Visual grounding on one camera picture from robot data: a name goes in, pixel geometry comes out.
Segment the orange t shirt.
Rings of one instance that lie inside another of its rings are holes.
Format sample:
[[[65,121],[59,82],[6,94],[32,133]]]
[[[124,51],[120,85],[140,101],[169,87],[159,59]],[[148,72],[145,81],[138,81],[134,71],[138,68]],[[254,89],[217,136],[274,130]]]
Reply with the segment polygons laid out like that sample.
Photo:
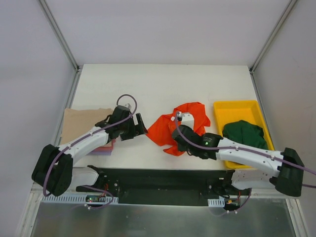
[[[173,113],[161,115],[155,123],[148,129],[147,137],[158,146],[169,145],[163,151],[169,155],[181,156],[183,152],[177,149],[176,142],[172,139],[172,132],[176,129],[172,118],[177,112],[190,113],[194,117],[194,132],[198,135],[205,133],[205,127],[211,126],[211,121],[206,115],[205,105],[200,102],[190,102],[174,108]]]

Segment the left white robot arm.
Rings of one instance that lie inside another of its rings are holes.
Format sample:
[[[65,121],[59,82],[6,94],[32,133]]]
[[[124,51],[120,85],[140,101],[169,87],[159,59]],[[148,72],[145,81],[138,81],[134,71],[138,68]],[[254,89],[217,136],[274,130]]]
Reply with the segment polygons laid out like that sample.
[[[58,197],[71,186],[73,166],[81,158],[117,138],[124,141],[147,133],[140,113],[117,105],[111,115],[77,139],[60,146],[46,145],[35,165],[32,180],[43,187],[45,197]]]

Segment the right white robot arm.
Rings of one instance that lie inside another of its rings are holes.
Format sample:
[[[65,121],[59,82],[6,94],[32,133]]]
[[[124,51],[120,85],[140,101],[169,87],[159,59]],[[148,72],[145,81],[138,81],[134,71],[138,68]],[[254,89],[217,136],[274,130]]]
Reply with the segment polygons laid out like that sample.
[[[261,181],[267,179],[275,189],[287,196],[300,197],[304,164],[291,148],[272,151],[234,142],[213,133],[198,135],[190,127],[180,125],[172,132],[178,150],[201,159],[232,161],[261,171]]]

